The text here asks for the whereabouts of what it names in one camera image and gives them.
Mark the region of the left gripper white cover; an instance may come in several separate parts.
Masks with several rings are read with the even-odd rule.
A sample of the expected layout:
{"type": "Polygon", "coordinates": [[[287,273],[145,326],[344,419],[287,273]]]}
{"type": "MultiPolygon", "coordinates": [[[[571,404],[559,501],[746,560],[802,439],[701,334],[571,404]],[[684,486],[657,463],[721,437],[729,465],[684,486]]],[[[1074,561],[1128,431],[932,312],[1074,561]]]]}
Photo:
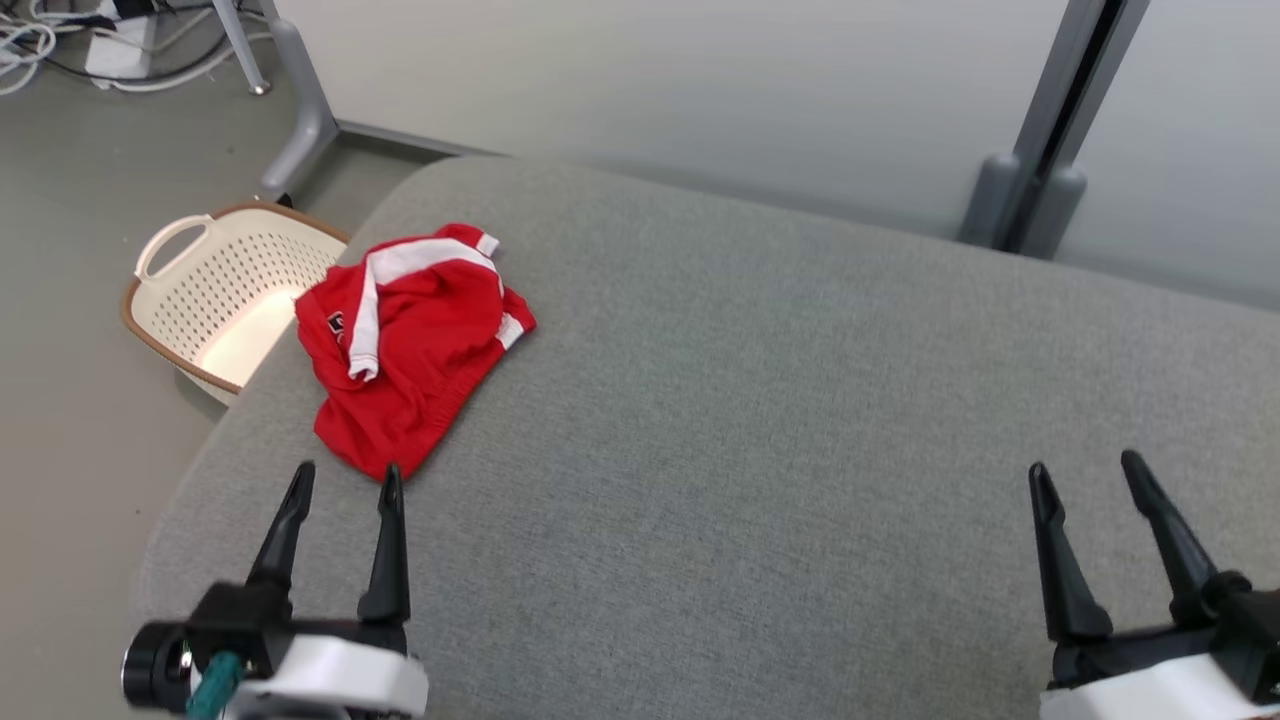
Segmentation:
{"type": "MultiPolygon", "coordinates": [[[[251,585],[292,584],[300,529],[314,496],[315,462],[302,461],[282,498],[250,571],[251,585]]],[[[387,468],[378,501],[380,527],[361,623],[389,626],[308,628],[291,642],[270,676],[244,679],[227,719],[422,719],[430,680],[401,628],[411,618],[404,484],[387,468]]]]}

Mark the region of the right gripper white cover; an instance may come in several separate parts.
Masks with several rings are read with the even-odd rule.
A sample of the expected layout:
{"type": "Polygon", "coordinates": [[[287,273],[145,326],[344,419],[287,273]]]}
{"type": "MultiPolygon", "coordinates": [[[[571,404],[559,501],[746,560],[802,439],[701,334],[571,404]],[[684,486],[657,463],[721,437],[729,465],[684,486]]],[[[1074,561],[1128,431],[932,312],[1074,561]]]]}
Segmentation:
{"type": "MultiPolygon", "coordinates": [[[[1121,454],[1138,512],[1149,523],[1179,626],[1204,625],[1213,611],[1206,584],[1219,569],[1178,506],[1135,450],[1121,454]]],[[[1261,703],[1215,662],[1207,626],[1153,626],[1111,635],[1065,532],[1065,509],[1048,468],[1029,468],[1030,506],[1047,637],[1055,647],[1051,680],[1039,696],[1042,719],[1275,719],[1277,697],[1261,703]]]]}

